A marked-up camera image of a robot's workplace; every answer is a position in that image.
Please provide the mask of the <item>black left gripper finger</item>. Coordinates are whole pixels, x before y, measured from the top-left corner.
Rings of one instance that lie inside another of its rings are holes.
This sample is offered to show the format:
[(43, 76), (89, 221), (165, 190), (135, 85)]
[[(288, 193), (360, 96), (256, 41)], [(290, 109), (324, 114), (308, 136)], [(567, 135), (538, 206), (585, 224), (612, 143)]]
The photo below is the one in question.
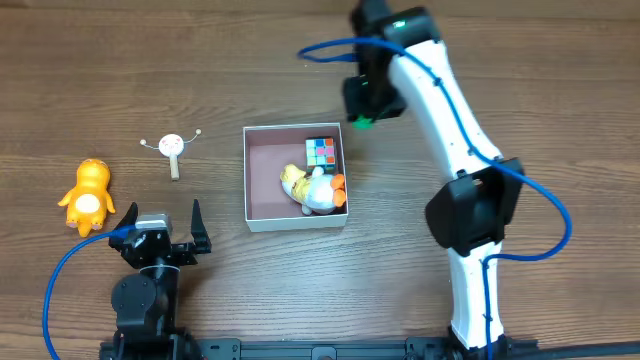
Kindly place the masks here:
[(211, 252), (211, 241), (204, 225), (199, 201), (197, 199), (193, 201), (191, 235), (197, 254), (207, 254)]
[(128, 234), (135, 229), (135, 223), (138, 217), (138, 205), (132, 202), (126, 214), (114, 228), (116, 234)]

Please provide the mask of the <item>green round cap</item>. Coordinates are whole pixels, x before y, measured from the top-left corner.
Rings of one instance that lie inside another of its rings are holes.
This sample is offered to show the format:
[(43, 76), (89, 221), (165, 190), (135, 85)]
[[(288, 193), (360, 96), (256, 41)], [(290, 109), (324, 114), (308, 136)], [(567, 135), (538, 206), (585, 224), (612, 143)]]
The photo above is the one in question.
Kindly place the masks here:
[(363, 115), (359, 115), (357, 119), (352, 122), (352, 126), (355, 129), (370, 129), (373, 127), (373, 125), (374, 120)]

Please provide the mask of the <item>orange bear figure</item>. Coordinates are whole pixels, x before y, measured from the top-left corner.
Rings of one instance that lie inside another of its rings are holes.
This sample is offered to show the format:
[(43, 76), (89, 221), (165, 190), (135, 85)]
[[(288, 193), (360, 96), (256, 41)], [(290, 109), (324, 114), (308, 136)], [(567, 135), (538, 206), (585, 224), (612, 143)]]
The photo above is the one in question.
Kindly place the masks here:
[(58, 202), (66, 208), (65, 224), (75, 228), (81, 237), (92, 230), (100, 230), (108, 213), (116, 212), (108, 192), (111, 173), (108, 165), (99, 159), (86, 159), (76, 171), (76, 184)]

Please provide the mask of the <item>multicolour puzzle cube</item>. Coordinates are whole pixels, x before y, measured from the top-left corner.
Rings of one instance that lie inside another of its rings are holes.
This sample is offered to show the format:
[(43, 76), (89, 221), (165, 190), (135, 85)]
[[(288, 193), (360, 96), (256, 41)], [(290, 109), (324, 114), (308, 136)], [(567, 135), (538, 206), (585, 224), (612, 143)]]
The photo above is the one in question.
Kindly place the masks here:
[(332, 137), (308, 138), (305, 140), (306, 168), (312, 173), (316, 168), (322, 168), (325, 173), (336, 171), (336, 147)]

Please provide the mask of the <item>white and yellow duck plush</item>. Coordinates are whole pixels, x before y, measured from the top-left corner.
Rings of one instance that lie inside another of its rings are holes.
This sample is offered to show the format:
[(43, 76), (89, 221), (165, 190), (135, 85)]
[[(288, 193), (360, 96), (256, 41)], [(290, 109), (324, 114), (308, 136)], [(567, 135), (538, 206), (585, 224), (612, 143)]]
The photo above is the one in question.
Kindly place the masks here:
[(327, 174), (316, 167), (307, 174), (288, 164), (280, 174), (285, 193), (301, 205), (304, 215), (327, 215), (347, 203), (346, 178), (343, 174)]

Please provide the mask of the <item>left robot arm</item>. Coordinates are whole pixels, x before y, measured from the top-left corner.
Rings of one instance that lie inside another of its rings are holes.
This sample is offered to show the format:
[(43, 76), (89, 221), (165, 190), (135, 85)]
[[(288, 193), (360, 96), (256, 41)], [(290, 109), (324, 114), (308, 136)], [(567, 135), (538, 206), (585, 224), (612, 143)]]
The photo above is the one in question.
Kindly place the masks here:
[(193, 203), (191, 242), (174, 243), (168, 215), (138, 213), (133, 203), (109, 236), (109, 246), (136, 272), (113, 287), (116, 331), (100, 346), (104, 360), (201, 360), (203, 352), (190, 332), (176, 325), (179, 275), (196, 257), (211, 252), (200, 205)]

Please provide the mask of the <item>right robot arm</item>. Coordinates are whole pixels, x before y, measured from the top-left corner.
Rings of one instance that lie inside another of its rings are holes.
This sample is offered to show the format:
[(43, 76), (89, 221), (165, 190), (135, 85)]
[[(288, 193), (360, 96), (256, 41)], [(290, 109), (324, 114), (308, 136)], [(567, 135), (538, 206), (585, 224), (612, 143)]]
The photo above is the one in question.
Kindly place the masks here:
[(350, 23), (356, 37), (385, 40), (403, 51), (355, 45), (358, 74), (342, 88), (348, 121), (375, 122), (409, 111), (443, 178), (425, 218), (449, 257), (454, 305), (448, 356), (504, 358), (511, 349), (499, 318), (497, 263), (482, 262), (500, 253), (521, 190), (498, 168), (521, 173), (522, 165), (505, 159), (480, 128), (425, 8), (395, 13), (383, 1), (361, 1)]

